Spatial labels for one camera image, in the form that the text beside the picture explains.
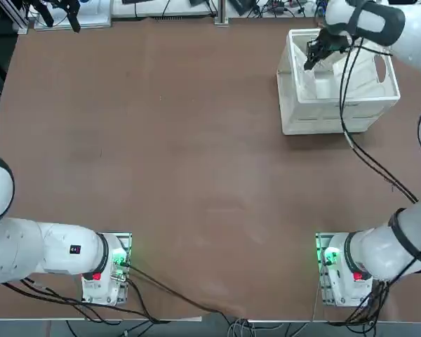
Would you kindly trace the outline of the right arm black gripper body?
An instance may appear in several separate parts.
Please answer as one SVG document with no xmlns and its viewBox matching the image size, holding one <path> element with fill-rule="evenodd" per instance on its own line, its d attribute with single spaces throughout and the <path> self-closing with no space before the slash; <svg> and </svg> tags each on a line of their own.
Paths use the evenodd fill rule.
<svg viewBox="0 0 421 337">
<path fill-rule="evenodd" d="M 345 35 L 331 34 L 327 29 L 321 29 L 316 40 L 320 53 L 344 53 L 350 47 L 349 39 Z"/>
</svg>

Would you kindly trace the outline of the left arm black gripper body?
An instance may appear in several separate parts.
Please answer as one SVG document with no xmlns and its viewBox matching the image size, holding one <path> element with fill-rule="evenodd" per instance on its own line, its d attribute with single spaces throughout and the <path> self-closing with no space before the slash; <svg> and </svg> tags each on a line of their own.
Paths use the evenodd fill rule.
<svg viewBox="0 0 421 337">
<path fill-rule="evenodd" d="M 80 1 L 78 0 L 43 0 L 42 2 L 51 4 L 54 8 L 61 8 L 62 10 L 80 9 Z"/>
</svg>

